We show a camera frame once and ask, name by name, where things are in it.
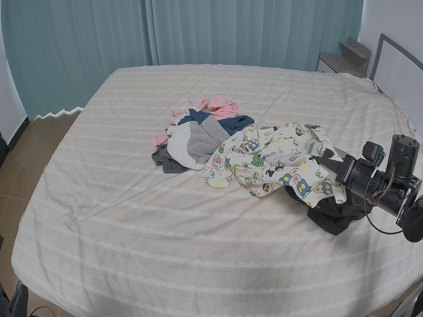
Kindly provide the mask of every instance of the cartoon print pajamas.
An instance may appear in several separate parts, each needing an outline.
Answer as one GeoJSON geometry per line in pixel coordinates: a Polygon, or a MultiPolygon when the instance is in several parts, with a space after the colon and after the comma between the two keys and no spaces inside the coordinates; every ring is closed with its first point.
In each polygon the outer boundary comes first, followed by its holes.
{"type": "Polygon", "coordinates": [[[284,123],[267,129],[247,129],[231,136],[217,149],[205,168],[206,183],[229,187],[235,176],[252,196],[265,196],[282,186],[291,186],[304,203],[315,207],[326,197],[346,201],[345,189],[336,174],[317,162],[326,148],[335,152],[318,125],[284,123]]]}

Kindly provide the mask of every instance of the mattress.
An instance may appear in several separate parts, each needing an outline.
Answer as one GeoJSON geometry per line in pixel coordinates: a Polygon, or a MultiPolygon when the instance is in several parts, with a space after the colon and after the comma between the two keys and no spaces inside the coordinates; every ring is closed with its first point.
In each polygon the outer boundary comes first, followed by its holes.
{"type": "MultiPolygon", "coordinates": [[[[389,98],[349,74],[118,69],[58,146],[21,219],[12,265],[29,289],[77,317],[352,317],[422,276],[423,243],[380,234],[366,219],[333,236],[284,188],[256,198],[235,180],[215,189],[202,171],[167,175],[156,167],[151,138],[172,110],[221,94],[258,128],[319,124],[357,157],[367,140],[388,150],[393,134],[411,135],[389,98]]],[[[382,209],[371,219],[398,229],[382,209]]]]}

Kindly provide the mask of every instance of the tiled floor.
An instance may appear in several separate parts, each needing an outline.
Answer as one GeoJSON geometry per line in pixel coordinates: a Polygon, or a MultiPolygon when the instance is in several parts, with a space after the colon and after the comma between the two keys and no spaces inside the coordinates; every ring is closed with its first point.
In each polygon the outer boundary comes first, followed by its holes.
{"type": "MultiPolygon", "coordinates": [[[[0,168],[0,235],[4,238],[0,251],[0,281],[9,297],[13,296],[18,282],[10,259],[19,221],[44,167],[78,115],[79,112],[75,112],[58,117],[36,119],[25,130],[0,168]]],[[[414,283],[399,299],[372,314],[376,317],[389,316],[420,283],[421,280],[414,283]]],[[[28,314],[42,305],[50,307],[56,317],[72,317],[56,305],[30,293],[28,314]]],[[[40,309],[37,314],[42,317],[52,316],[51,311],[45,308],[40,309]]]]}

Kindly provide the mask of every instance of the teal curtain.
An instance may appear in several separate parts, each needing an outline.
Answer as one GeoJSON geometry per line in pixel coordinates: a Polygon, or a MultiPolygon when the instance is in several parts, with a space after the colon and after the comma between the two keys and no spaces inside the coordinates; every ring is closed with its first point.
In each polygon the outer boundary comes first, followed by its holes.
{"type": "Polygon", "coordinates": [[[119,67],[223,63],[314,71],[358,37],[363,0],[2,0],[30,119],[84,107],[119,67]]]}

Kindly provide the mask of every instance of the bed sheet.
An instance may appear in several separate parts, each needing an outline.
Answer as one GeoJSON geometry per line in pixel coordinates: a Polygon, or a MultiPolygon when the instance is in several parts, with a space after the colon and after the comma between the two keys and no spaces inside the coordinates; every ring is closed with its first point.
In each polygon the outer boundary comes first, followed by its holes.
{"type": "MultiPolygon", "coordinates": [[[[388,149],[393,134],[410,135],[398,107],[349,74],[118,69],[44,170],[13,248],[18,277],[78,317],[363,316],[421,277],[423,243],[382,235],[366,219],[332,236],[284,188],[255,198],[236,181],[215,189],[202,171],[167,175],[156,167],[151,138],[172,110],[221,94],[258,128],[319,124],[357,157],[367,140],[388,149]]],[[[379,208],[371,218],[398,229],[379,208]]]]}

